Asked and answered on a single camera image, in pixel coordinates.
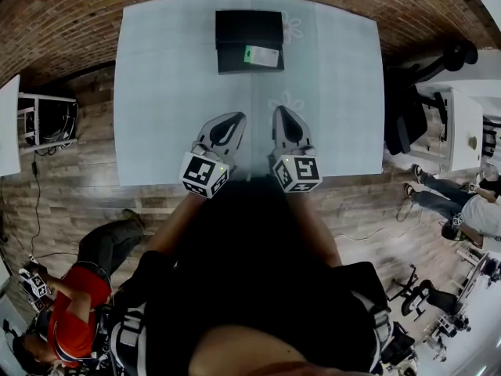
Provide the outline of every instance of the gray pants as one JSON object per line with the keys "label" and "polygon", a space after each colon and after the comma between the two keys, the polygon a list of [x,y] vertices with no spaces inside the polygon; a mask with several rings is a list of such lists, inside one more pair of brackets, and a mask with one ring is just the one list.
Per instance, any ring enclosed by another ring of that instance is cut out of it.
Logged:
{"label": "gray pants", "polygon": [[464,205],[474,196],[460,190],[460,184],[448,179],[436,179],[426,172],[421,173],[421,181],[425,186],[441,193],[444,197],[423,191],[414,193],[413,201],[423,208],[440,213],[448,220],[460,213]]}
{"label": "gray pants", "polygon": [[111,222],[87,234],[78,248],[75,266],[85,267],[106,282],[142,240],[142,227],[133,220]]}

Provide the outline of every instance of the black shirt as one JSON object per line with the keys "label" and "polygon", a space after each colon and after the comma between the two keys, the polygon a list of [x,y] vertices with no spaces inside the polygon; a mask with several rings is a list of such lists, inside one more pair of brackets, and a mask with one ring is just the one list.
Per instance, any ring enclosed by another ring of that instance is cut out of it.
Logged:
{"label": "black shirt", "polygon": [[145,253],[116,307],[147,302],[151,374],[187,374],[202,335],[225,324],[272,334],[320,366],[368,371],[373,317],[352,291],[386,307],[372,264],[331,269],[310,255],[281,191],[259,179],[208,201],[178,258]]}

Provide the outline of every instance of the white cable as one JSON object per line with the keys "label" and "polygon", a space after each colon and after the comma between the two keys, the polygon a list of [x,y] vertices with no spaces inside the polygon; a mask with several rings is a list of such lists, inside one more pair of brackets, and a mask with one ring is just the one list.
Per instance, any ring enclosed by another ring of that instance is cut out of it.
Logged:
{"label": "white cable", "polygon": [[[414,226],[414,227],[410,227],[410,228],[408,228],[406,231],[404,231],[402,234],[400,234],[400,235],[397,237],[397,239],[398,239],[398,238],[402,238],[402,237],[403,237],[404,235],[406,235],[406,234],[407,234],[407,232],[409,232],[410,230],[415,230],[417,227],[419,227],[419,226],[421,225],[421,220],[422,220],[422,219],[423,219],[423,209],[421,208],[421,212],[420,212],[420,221],[417,223],[417,226]],[[336,234],[336,235],[334,236],[334,238],[337,238],[337,237],[344,237],[344,238],[347,238],[347,239],[349,239],[349,240],[351,240],[351,241],[354,241],[354,242],[356,242],[356,241],[365,241],[365,240],[369,240],[370,238],[374,237],[374,236],[375,236],[377,233],[379,233],[380,231],[386,231],[388,234],[390,234],[390,235],[393,237],[393,234],[391,233],[391,231],[390,231],[390,230],[387,230],[387,229],[385,229],[385,228],[382,228],[382,229],[379,229],[378,231],[375,231],[374,233],[370,234],[368,237],[364,237],[364,238],[357,238],[357,239],[354,239],[354,238],[350,238],[350,237],[348,237],[347,235],[344,235],[344,234],[342,234],[342,233],[340,233],[340,234]]]}

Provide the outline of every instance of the white desk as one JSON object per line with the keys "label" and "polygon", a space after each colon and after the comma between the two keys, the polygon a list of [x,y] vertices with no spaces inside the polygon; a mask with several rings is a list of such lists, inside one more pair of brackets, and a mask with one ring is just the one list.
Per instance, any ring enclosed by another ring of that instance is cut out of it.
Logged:
{"label": "white desk", "polygon": [[[58,96],[35,95],[22,93],[19,91],[20,75],[16,75],[3,88],[0,89],[0,177],[4,175],[16,174],[21,171],[20,154],[28,154],[35,150],[47,149],[58,145],[77,142],[76,139],[66,139],[54,143],[40,144],[38,129],[38,103],[44,100],[59,100],[63,102],[76,102],[75,99],[68,99]],[[32,99],[33,107],[17,110],[18,99]],[[17,118],[20,115],[34,113],[34,131],[21,136],[17,135]],[[27,138],[33,136],[35,145],[19,148],[19,137]]]}
{"label": "white desk", "polygon": [[[447,151],[445,156],[411,150],[414,157],[435,161],[447,167],[450,172],[480,167],[483,136],[482,106],[456,89],[443,89],[427,84],[418,90],[425,94],[440,92],[447,110]],[[477,140],[473,149],[470,138]]]}
{"label": "white desk", "polygon": [[[282,11],[285,71],[219,75],[214,29],[221,9]],[[124,10],[114,88],[121,185],[178,183],[202,125],[231,111],[247,116],[236,155],[242,176],[265,174],[280,104],[308,123],[324,176],[380,173],[377,24],[304,0],[154,0]]]}

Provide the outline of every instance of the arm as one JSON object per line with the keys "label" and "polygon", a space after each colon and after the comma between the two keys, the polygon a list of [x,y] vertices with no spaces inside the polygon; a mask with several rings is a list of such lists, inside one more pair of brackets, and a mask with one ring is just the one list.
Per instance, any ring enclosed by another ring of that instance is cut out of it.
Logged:
{"label": "arm", "polygon": [[205,197],[189,193],[151,237],[149,251],[169,256],[175,253],[181,236],[206,201]]}
{"label": "arm", "polygon": [[91,312],[91,295],[87,292],[76,291],[66,285],[63,280],[49,276],[48,274],[44,274],[42,277],[49,287],[66,295],[71,300],[67,312],[72,313],[78,319],[88,324],[88,315]]}
{"label": "arm", "polygon": [[316,212],[307,193],[288,193],[287,202],[308,247],[330,267],[342,266],[332,233]]}
{"label": "arm", "polygon": [[477,193],[487,200],[488,203],[494,204],[496,202],[496,198],[494,195],[487,190],[483,190],[482,188],[477,188]]}
{"label": "arm", "polygon": [[464,223],[460,224],[460,230],[473,241],[475,247],[482,248],[484,244],[484,236],[477,233],[477,231],[473,230],[471,227],[467,226]]}

